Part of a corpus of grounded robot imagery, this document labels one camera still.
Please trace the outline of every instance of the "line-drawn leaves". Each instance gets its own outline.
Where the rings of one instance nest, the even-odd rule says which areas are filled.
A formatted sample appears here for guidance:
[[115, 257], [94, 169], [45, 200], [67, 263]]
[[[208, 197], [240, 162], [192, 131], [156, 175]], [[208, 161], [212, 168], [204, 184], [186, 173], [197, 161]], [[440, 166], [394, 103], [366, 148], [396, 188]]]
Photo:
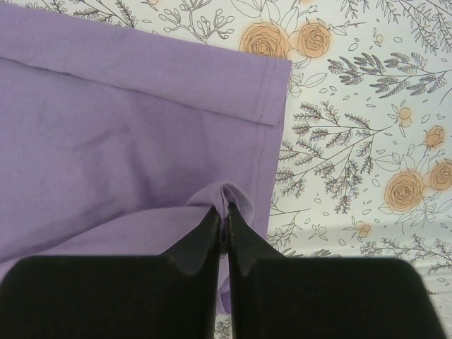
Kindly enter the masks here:
[[[452, 71], [452, 69], [427, 71], [425, 70], [427, 59], [414, 52], [411, 54], [414, 63], [408, 55], [394, 52], [391, 53], [393, 58], [385, 60], [385, 66], [375, 55], [370, 56], [367, 53], [361, 53], [361, 55], [355, 56], [353, 62], [343, 56], [339, 57], [341, 61], [329, 59], [328, 70], [339, 75], [340, 82], [346, 85], [357, 85], [364, 80], [364, 77], [376, 78], [376, 82], [369, 86], [376, 88], [375, 93], [383, 93], [380, 96], [381, 99], [391, 97], [402, 90], [411, 91], [411, 96], [425, 92], [433, 93], [447, 84], [445, 75]], [[386, 69], [396, 70], [399, 73], [387, 74]]]
[[250, 18], [261, 16], [262, 8], [256, 8], [256, 5], [248, 4], [245, 0], [231, 0], [232, 5], [242, 14]]
[[311, 88], [311, 87], [320, 85], [326, 79], [326, 76], [327, 76], [327, 73], [318, 73], [313, 76], [310, 76], [304, 82], [304, 87]]
[[349, 114], [349, 113], [345, 113], [345, 116], [350, 120], [353, 121], [356, 125], [358, 125], [359, 127], [362, 127], [363, 129], [370, 129], [370, 121], [363, 118], [363, 117], [359, 117], [357, 115], [353, 115], [353, 114]]
[[278, 22], [280, 20], [280, 10], [271, 1], [265, 1], [263, 3], [261, 20], [264, 23], [271, 23], [272, 21]]
[[73, 12], [73, 16], [76, 18], [94, 20], [99, 15], [99, 10], [96, 8], [87, 8], [82, 11]]
[[406, 172], [408, 170], [413, 171], [415, 169], [415, 160], [409, 155], [403, 155], [400, 162], [400, 171]]
[[117, 8], [119, 8], [119, 11], [122, 14], [122, 18], [124, 19], [126, 24], [130, 28], [135, 28], [136, 24], [138, 23], [138, 19], [132, 14], [132, 11], [128, 6], [126, 6], [123, 0], [117, 0], [114, 4], [117, 6]]
[[211, 0], [189, 1], [182, 0], [180, 9], [182, 12], [188, 12], [188, 23], [183, 24], [183, 18], [177, 8], [169, 10], [166, 8], [159, 18], [163, 21], [168, 21], [173, 24], [172, 27], [165, 27], [163, 30], [166, 33], [174, 32], [178, 29], [189, 31], [197, 40], [208, 44], [208, 39], [214, 34], [217, 34], [221, 39], [226, 40], [229, 35], [234, 32], [232, 28], [226, 29], [226, 25], [234, 21], [233, 16], [224, 17], [222, 15], [223, 10], [221, 8], [215, 11], [215, 16], [212, 21], [208, 20], [205, 16], [201, 16], [200, 20], [194, 18], [194, 12], [207, 6], [211, 3]]
[[[303, 178], [313, 171], [314, 175], [324, 180], [326, 193], [338, 200], [335, 212], [347, 213], [352, 199], [359, 194], [362, 174], [371, 174], [374, 168], [375, 160], [371, 156], [374, 136], [385, 129], [371, 129], [368, 119], [349, 113], [345, 117], [354, 126], [342, 125], [338, 109], [330, 105], [329, 101], [321, 102], [321, 106], [303, 102], [300, 109], [301, 112], [293, 115], [298, 123], [292, 127], [298, 135], [296, 146], [299, 149], [283, 141], [280, 161], [289, 161], [295, 166], [316, 162], [313, 167], [297, 174], [292, 170], [287, 171], [286, 167], [279, 169], [277, 183], [284, 181], [289, 184], [281, 193], [301, 196], [305, 182]], [[325, 145], [328, 152], [334, 148], [338, 150], [333, 150], [332, 155], [325, 155], [326, 151], [321, 145]], [[303, 180], [296, 182], [297, 176]]]
[[231, 316], [228, 316], [225, 321], [217, 322], [215, 326], [215, 334], [218, 336], [218, 339], [230, 339], [232, 334]]
[[301, 211], [297, 211], [288, 224], [276, 227], [272, 235], [267, 235], [268, 243], [275, 249], [279, 250], [280, 246], [286, 247], [292, 241], [292, 238], [298, 238], [295, 233], [297, 230], [302, 231], [302, 227], [296, 223], [297, 216]]
[[381, 7], [383, 14], [385, 17], [388, 17], [388, 23], [391, 22], [391, 19], [394, 23], [398, 24], [399, 13], [396, 13], [396, 8], [394, 7], [394, 3], [396, 0], [378, 0], [376, 2], [376, 8]]
[[288, 11], [281, 20], [281, 27], [284, 28], [288, 35], [292, 34], [298, 26], [298, 7]]
[[358, 2], [362, 2], [362, 12], [366, 13], [366, 9], [369, 9], [369, 0], [342, 0], [340, 5], [340, 11], [345, 11], [345, 17], [350, 15], [351, 19], [358, 19]]
[[378, 157], [375, 159], [375, 163], [383, 170], [389, 172], [398, 171], [400, 168], [400, 163], [395, 162], [392, 155], [383, 155], [382, 157]]
[[395, 258], [406, 258], [412, 265], [419, 261], [436, 261], [430, 265], [427, 274], [438, 272], [439, 270], [452, 270], [452, 248], [448, 242], [435, 239], [431, 246], [425, 244], [425, 238], [414, 234], [412, 245], [401, 245], [395, 239], [383, 238], [381, 246], [376, 242], [367, 242], [360, 247], [361, 255], [372, 257], [384, 254], [392, 254]]
[[416, 166], [416, 172], [419, 173], [421, 177], [424, 177], [429, 171], [430, 155], [425, 155], [419, 164]]
[[437, 210], [437, 213], [443, 213], [446, 212], [447, 210], [449, 210], [449, 208], [452, 207], [452, 199], [451, 200], [447, 200], [445, 203], [442, 203]]
[[311, 234], [311, 236], [308, 238], [308, 240], [311, 240], [315, 237], [319, 237], [320, 239], [322, 239], [323, 241], [327, 242], [328, 238], [325, 236], [325, 234], [327, 233], [327, 229], [325, 226], [320, 226], [320, 225], [312, 225], [312, 230], [314, 231], [313, 234]]
[[288, 258], [301, 258], [303, 256], [303, 254], [297, 254], [297, 251], [292, 250], [291, 247], [286, 248], [281, 254], [284, 254]]
[[393, 211], [389, 208], [389, 205], [387, 203], [384, 203], [379, 207], [379, 210], [383, 212], [384, 214], [393, 214]]

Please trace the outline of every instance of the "small orange flower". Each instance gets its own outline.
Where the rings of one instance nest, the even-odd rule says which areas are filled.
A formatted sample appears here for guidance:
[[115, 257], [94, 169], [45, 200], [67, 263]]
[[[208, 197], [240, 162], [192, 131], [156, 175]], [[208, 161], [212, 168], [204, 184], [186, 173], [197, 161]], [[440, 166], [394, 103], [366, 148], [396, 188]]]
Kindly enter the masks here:
[[305, 57], [318, 58], [330, 47], [331, 33], [320, 23], [308, 23], [289, 37], [290, 46]]
[[358, 237], [365, 238], [369, 234], [370, 226], [363, 221], [358, 221], [355, 225], [355, 229], [358, 231]]
[[242, 52], [286, 59], [289, 52], [288, 35], [282, 27], [273, 23], [254, 23], [242, 36], [239, 49]]
[[428, 148], [437, 147], [444, 140], [444, 129], [441, 126], [433, 126], [427, 133], [425, 143]]
[[400, 124], [403, 127], [410, 127], [411, 126], [411, 110], [408, 107], [402, 108], [398, 112], [398, 117], [400, 118]]

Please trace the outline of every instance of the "lavender cloth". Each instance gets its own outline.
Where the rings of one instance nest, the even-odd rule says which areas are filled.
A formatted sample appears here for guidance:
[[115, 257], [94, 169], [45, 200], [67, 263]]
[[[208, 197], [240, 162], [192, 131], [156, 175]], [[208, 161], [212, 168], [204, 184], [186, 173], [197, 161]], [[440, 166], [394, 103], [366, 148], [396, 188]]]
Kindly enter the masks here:
[[265, 236], [289, 61], [5, 4], [0, 31], [0, 279], [161, 253], [228, 201]]

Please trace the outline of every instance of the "orange rose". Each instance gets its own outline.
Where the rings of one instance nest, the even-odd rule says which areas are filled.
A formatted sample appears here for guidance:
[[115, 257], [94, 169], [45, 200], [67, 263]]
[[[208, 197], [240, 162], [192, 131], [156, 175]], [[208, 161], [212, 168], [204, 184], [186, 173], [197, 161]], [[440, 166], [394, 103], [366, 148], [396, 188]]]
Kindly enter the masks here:
[[424, 184], [416, 172], [396, 174], [386, 186], [384, 199], [393, 212], [405, 212], [422, 200]]
[[444, 139], [444, 129], [441, 126], [433, 126], [432, 129], [427, 133], [425, 138], [425, 143], [428, 148], [436, 147], [443, 142]]
[[436, 190], [448, 189], [452, 186], [452, 162], [443, 162], [433, 167], [425, 176], [424, 182]]
[[273, 23], [254, 23], [242, 36], [240, 50], [247, 53], [286, 59], [289, 52], [289, 37]]
[[330, 35], [320, 23], [308, 23], [290, 35], [289, 43], [304, 56], [318, 58], [328, 51]]

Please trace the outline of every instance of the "leaf illustration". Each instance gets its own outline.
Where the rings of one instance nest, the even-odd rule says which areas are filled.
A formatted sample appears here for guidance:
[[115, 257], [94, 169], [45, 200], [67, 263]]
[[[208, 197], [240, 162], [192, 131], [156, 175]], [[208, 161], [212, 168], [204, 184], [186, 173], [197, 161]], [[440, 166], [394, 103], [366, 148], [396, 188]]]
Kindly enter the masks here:
[[271, 1], [266, 1], [262, 7], [261, 20], [264, 23], [278, 22], [280, 20], [280, 10]]
[[419, 212], [417, 216], [414, 218], [414, 220], [411, 222], [411, 227], [416, 226], [420, 224], [421, 222], [424, 222], [426, 219], [425, 213]]
[[435, 221], [435, 219], [436, 219], [436, 216], [435, 216], [435, 214], [428, 214], [427, 215], [427, 221], [431, 224], [431, 223], [433, 223], [434, 221]]
[[395, 224], [397, 225], [397, 224], [400, 224], [400, 223], [402, 223], [402, 222], [408, 221], [408, 220], [410, 219], [411, 214], [412, 214], [411, 211], [410, 211], [410, 212], [407, 212], [407, 213], [405, 213], [405, 214], [402, 214], [402, 215], [396, 220]]
[[301, 60], [300, 62], [297, 62], [297, 69], [303, 69], [305, 67], [307, 67], [309, 64], [311, 63], [311, 58], [309, 58], [308, 56], [306, 58], [304, 58], [303, 60]]
[[347, 36], [347, 31], [345, 30], [344, 27], [340, 27], [340, 26], [333, 27], [332, 30], [337, 35]]
[[398, 115], [398, 108], [397, 108], [397, 106], [395, 106], [394, 104], [391, 104], [391, 106], [393, 108], [394, 113], [396, 113]]
[[311, 87], [315, 87], [317, 85], [320, 85], [325, 80], [326, 76], [327, 76], [326, 73], [315, 74], [315, 75], [309, 77], [305, 81], [304, 86], [308, 87], [308, 88], [311, 88]]
[[298, 7], [295, 7], [288, 11], [284, 18], [282, 18], [281, 27], [284, 28], [288, 35], [290, 35], [297, 29], [297, 25], [298, 25]]
[[398, 153], [393, 152], [393, 154], [391, 155], [391, 157], [393, 157], [393, 160], [394, 160], [395, 163], [397, 163], [397, 164], [400, 165], [400, 156], [399, 156]]
[[400, 165], [394, 162], [392, 155], [384, 155], [375, 159], [375, 163], [383, 170], [395, 172], [399, 169]]
[[325, 22], [325, 21], [323, 21], [323, 20], [321, 20], [321, 19], [319, 19], [319, 18], [317, 18], [317, 21], [318, 21], [324, 28], [326, 28], [326, 22]]
[[416, 164], [415, 160], [409, 155], [402, 156], [402, 162], [400, 163], [400, 171], [406, 172], [408, 170], [414, 170]]
[[385, 214], [394, 214], [393, 211], [389, 208], [389, 205], [387, 203], [384, 203], [379, 207], [379, 211], [383, 212]]
[[402, 134], [402, 137], [406, 138], [405, 129], [403, 128], [402, 124], [398, 125], [398, 129], [400, 130], [400, 134]]
[[416, 172], [419, 173], [421, 177], [425, 176], [429, 171], [430, 155], [425, 155], [419, 164], [417, 164]]
[[247, 4], [242, 0], [232, 0], [232, 5], [242, 14], [250, 18], [257, 18], [261, 15], [261, 12], [254, 8], [252, 5]]
[[439, 208], [438, 208], [437, 213], [446, 212], [451, 207], [452, 207], [452, 199], [447, 200], [445, 203], [441, 204], [441, 206], [439, 206]]
[[415, 151], [415, 148], [416, 148], [415, 144], [412, 143], [412, 144], [410, 145], [410, 147], [408, 148], [407, 154], [408, 154], [408, 155], [412, 155], [412, 153]]

